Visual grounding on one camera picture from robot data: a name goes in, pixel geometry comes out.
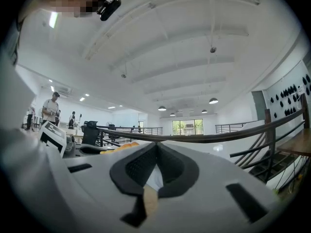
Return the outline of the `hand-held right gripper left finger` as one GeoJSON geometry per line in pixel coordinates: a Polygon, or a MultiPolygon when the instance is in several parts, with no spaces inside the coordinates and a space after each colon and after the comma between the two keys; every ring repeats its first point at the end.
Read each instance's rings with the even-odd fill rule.
{"type": "Polygon", "coordinates": [[[62,159],[48,152],[49,165],[55,184],[74,214],[75,223],[84,233],[138,233],[138,227],[124,222],[123,217],[147,219],[157,209],[157,191],[148,176],[142,194],[122,193],[110,177],[111,167],[131,154],[140,154],[150,143],[133,144],[105,154],[62,159]]]}

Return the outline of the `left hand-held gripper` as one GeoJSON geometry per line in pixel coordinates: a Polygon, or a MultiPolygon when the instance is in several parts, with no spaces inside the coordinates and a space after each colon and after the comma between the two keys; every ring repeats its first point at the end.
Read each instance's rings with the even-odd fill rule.
{"type": "Polygon", "coordinates": [[[96,156],[100,154],[112,153],[113,150],[107,150],[107,147],[98,145],[80,144],[78,150],[73,134],[57,127],[49,121],[46,121],[40,128],[39,139],[46,146],[57,149],[62,158],[75,158],[85,156],[96,156]]]}

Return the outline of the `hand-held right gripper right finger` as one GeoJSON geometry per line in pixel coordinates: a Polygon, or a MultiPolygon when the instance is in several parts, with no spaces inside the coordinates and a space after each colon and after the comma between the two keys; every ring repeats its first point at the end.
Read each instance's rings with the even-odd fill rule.
{"type": "Polygon", "coordinates": [[[145,220],[147,233],[247,233],[255,226],[227,186],[239,184],[269,213],[280,200],[264,183],[229,160],[165,142],[190,157],[199,167],[196,183],[182,196],[159,199],[157,210],[145,220]]]}

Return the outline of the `black office chair with jacket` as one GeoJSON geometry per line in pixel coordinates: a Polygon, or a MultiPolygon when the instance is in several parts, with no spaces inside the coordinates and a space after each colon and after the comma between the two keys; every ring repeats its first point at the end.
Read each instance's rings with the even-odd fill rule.
{"type": "Polygon", "coordinates": [[[85,121],[81,129],[84,133],[82,144],[95,145],[100,133],[99,129],[97,128],[97,121],[85,121]]]}

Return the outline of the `straight black railing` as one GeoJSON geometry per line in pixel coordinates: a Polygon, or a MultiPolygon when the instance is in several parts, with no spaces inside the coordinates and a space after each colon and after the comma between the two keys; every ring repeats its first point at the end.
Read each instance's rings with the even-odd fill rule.
{"type": "Polygon", "coordinates": [[[257,126],[261,126],[264,124],[265,124],[265,120],[232,123],[232,124],[219,124],[219,125],[215,125],[215,131],[216,131],[216,134],[233,133],[233,132],[255,128],[257,126]]]}
{"type": "Polygon", "coordinates": [[[113,143],[127,143],[131,142],[131,138],[127,138],[125,136],[119,136],[116,134],[108,133],[107,130],[117,131],[120,133],[139,133],[139,134],[148,134],[148,135],[162,135],[163,128],[162,127],[147,127],[147,128],[139,128],[135,127],[114,127],[114,126],[105,126],[101,129],[103,133],[100,133],[100,136],[103,136],[103,139],[106,141],[110,141],[113,143]]]}

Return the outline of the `curved black metal railing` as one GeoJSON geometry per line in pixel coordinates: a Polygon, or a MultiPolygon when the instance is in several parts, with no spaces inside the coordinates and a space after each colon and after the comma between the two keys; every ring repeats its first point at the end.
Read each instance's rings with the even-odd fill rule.
{"type": "Polygon", "coordinates": [[[287,139],[292,138],[302,129],[310,129],[309,124],[306,119],[309,118],[306,109],[300,109],[297,112],[290,114],[282,119],[276,120],[274,122],[265,123],[264,125],[257,126],[248,130],[233,132],[233,133],[223,133],[216,135],[193,135],[193,136],[164,136],[164,135],[148,135],[148,134],[135,134],[135,133],[120,133],[117,131],[107,130],[106,132],[116,134],[119,136],[125,136],[131,138],[132,140],[144,140],[152,142],[163,142],[166,140],[172,140],[176,142],[187,142],[196,144],[211,144],[211,143],[221,143],[230,142],[240,139],[250,138],[256,136],[255,142],[247,149],[239,148],[237,151],[231,153],[230,158],[236,158],[235,164],[242,169],[251,170],[254,166],[259,163],[270,160],[268,170],[271,170],[272,159],[276,152],[280,152],[277,148],[287,139]],[[292,128],[290,131],[286,132],[284,135],[277,137],[276,129],[295,118],[302,116],[302,121],[292,128]]]}

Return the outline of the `large window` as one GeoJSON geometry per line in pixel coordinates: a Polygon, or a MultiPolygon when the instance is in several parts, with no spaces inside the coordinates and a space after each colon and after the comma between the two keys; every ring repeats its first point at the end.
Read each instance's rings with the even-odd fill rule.
{"type": "Polygon", "coordinates": [[[202,119],[192,120],[173,120],[172,121],[173,135],[203,135],[204,126],[202,119]]]}

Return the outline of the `black metal staircase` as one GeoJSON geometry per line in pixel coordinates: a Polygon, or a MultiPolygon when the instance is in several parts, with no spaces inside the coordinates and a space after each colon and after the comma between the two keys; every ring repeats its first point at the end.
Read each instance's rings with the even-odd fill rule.
{"type": "Polygon", "coordinates": [[[307,157],[282,151],[276,152],[272,159],[270,171],[268,170],[270,160],[266,160],[254,166],[249,171],[249,174],[263,183],[268,183],[270,180],[275,179],[276,183],[281,185],[283,182],[289,181],[294,174],[298,173],[307,159],[307,157]]]}

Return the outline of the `wooden side table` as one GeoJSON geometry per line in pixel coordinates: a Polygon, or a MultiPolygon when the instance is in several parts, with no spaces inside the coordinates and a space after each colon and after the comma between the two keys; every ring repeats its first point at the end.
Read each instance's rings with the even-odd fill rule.
{"type": "Polygon", "coordinates": [[[282,171],[282,176],[276,186],[279,195],[287,189],[291,194],[294,192],[295,186],[305,178],[311,165],[311,129],[302,129],[295,136],[279,145],[277,149],[295,158],[282,171]]]}

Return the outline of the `white pegboard with black holders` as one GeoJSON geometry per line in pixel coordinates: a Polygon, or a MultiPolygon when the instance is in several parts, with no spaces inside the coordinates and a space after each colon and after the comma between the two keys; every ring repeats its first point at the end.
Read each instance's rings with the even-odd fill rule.
{"type": "Polygon", "coordinates": [[[267,108],[272,121],[289,116],[301,108],[300,96],[305,94],[311,119],[311,74],[300,61],[291,71],[266,90],[267,108]]]}

